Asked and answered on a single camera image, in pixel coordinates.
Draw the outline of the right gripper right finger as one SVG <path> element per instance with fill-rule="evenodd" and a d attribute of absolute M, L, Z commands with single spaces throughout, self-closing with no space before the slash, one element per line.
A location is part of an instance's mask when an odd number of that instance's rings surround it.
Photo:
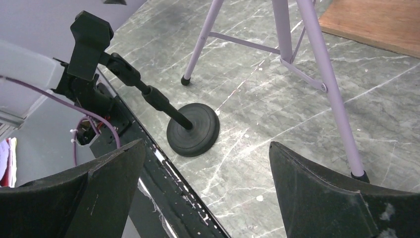
<path fill-rule="evenodd" d="M 345 176 L 275 141 L 269 160 L 287 237 L 419 237 L 418 193 Z"/>

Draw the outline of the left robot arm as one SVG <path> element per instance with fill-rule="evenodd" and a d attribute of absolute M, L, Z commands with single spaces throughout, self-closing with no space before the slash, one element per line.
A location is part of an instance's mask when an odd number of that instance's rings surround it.
<path fill-rule="evenodd" d="M 60 63 L 45 55 L 1 40 L 0 76 L 26 82 L 42 90 L 55 89 L 64 73 Z M 41 98 L 35 91 L 0 79 L 0 111 L 25 118 Z"/>

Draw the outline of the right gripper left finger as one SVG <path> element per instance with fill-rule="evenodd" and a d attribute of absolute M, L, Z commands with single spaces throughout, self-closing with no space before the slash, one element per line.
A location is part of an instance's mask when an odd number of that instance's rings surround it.
<path fill-rule="evenodd" d="M 122 237 L 145 155 L 138 139 L 63 172 L 3 187 L 1 237 Z"/>

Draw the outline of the black microphone desk stand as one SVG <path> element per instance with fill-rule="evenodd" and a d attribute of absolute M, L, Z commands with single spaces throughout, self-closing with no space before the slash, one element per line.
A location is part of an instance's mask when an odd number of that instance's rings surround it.
<path fill-rule="evenodd" d="M 142 82 L 140 72 L 121 55 L 105 52 L 113 38 L 107 21 L 83 10 L 76 15 L 70 30 L 75 40 L 67 70 L 70 75 L 92 82 L 96 68 L 101 64 L 125 85 L 139 89 L 147 103 L 171 118 L 166 130 L 167 141 L 181 156 L 199 156 L 215 144 L 220 122 L 212 108 L 191 103 L 176 109 L 157 88 Z"/>

